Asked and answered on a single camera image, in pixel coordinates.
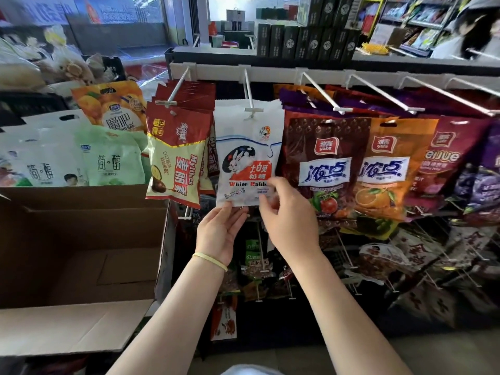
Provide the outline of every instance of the red logo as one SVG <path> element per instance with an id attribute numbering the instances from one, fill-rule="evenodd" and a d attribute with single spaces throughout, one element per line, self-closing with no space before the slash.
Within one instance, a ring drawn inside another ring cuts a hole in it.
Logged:
<path id="1" fill-rule="evenodd" d="M 314 153 L 316 155 L 329 155 L 337 154 L 339 149 L 339 139 L 332 138 L 316 138 L 316 146 L 314 148 Z"/>
<path id="2" fill-rule="evenodd" d="M 372 151 L 373 152 L 392 152 L 396 146 L 397 138 L 393 136 L 373 137 Z"/>
<path id="3" fill-rule="evenodd" d="M 432 147 L 450 147 L 456 136 L 457 133 L 454 132 L 436 132 L 430 145 Z"/>

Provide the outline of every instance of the forearm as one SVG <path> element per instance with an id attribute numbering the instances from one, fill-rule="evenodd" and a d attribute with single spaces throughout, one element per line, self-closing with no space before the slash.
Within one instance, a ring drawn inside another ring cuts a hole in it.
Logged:
<path id="1" fill-rule="evenodd" d="M 411 374 L 322 253 L 291 269 L 314 311 L 337 374 Z"/>
<path id="2" fill-rule="evenodd" d="M 220 267 L 192 258 L 108 375 L 185 375 L 223 276 Z"/>

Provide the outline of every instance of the yellow bracelet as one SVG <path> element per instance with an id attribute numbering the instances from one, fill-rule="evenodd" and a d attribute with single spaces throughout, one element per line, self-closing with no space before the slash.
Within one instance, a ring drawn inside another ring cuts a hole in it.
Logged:
<path id="1" fill-rule="evenodd" d="M 192 256 L 193 258 L 200 257 L 202 259 L 208 260 L 209 262 L 212 262 L 214 265 L 218 265 L 221 269 L 224 270 L 224 272 L 228 272 L 228 268 L 225 265 L 223 265 L 217 259 L 210 257 L 209 255 L 203 254 L 202 252 L 195 252 Z"/>

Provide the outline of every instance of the hand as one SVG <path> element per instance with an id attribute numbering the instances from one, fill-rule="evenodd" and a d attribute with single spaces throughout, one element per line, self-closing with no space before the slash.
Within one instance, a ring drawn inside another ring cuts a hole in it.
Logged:
<path id="1" fill-rule="evenodd" d="M 248 207 L 232 208 L 226 201 L 212 209 L 198 225 L 196 252 L 209 255 L 228 266 L 233 258 L 234 238 L 247 219 Z"/>
<path id="2" fill-rule="evenodd" d="M 272 243 L 290 266 L 311 254 L 321 253 L 316 213 L 284 177 L 272 177 L 267 183 L 276 188 L 278 197 L 268 201 L 259 196 L 260 215 Z"/>

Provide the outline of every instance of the rabbit logo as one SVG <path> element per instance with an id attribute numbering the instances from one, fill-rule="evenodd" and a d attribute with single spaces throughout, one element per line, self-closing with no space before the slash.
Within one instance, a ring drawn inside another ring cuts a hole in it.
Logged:
<path id="1" fill-rule="evenodd" d="M 269 139 L 271 128 L 269 126 L 263 126 L 259 131 L 259 135 L 261 139 Z"/>
<path id="2" fill-rule="evenodd" d="M 180 139 L 181 141 L 185 141 L 185 140 L 186 140 L 186 138 L 187 138 L 187 136 L 188 136 L 188 135 L 187 135 L 187 133 L 188 133 L 188 132 L 187 132 L 187 129 L 188 129 L 188 128 L 187 128 L 187 126 L 188 126 L 188 124 L 187 124 L 187 123 L 185 123 L 185 122 L 183 122 L 183 123 L 181 123 L 181 124 L 180 124 L 180 126 L 176 129 L 176 134 L 179 136 L 179 139 Z"/>
<path id="3" fill-rule="evenodd" d="M 255 149 L 250 146 L 240 146 L 231 151 L 222 162 L 224 172 L 240 173 L 255 160 Z"/>

